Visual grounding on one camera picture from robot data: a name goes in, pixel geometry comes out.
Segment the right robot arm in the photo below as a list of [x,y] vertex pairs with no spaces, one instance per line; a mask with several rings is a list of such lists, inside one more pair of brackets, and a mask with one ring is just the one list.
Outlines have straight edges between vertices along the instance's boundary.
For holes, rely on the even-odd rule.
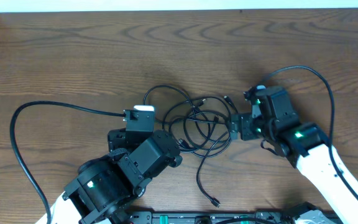
[[262,139],[286,158],[320,192],[343,223],[358,223],[358,181],[339,157],[329,137],[315,123],[302,123],[281,86],[244,92],[252,109],[229,120],[232,139]]

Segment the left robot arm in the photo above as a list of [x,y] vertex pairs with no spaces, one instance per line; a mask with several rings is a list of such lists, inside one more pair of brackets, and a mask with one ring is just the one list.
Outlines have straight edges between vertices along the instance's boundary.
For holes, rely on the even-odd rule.
[[123,223],[126,209],[143,196],[147,185],[167,167],[181,164],[180,149],[164,131],[108,133],[109,152],[85,162],[51,206],[51,218],[39,223]]

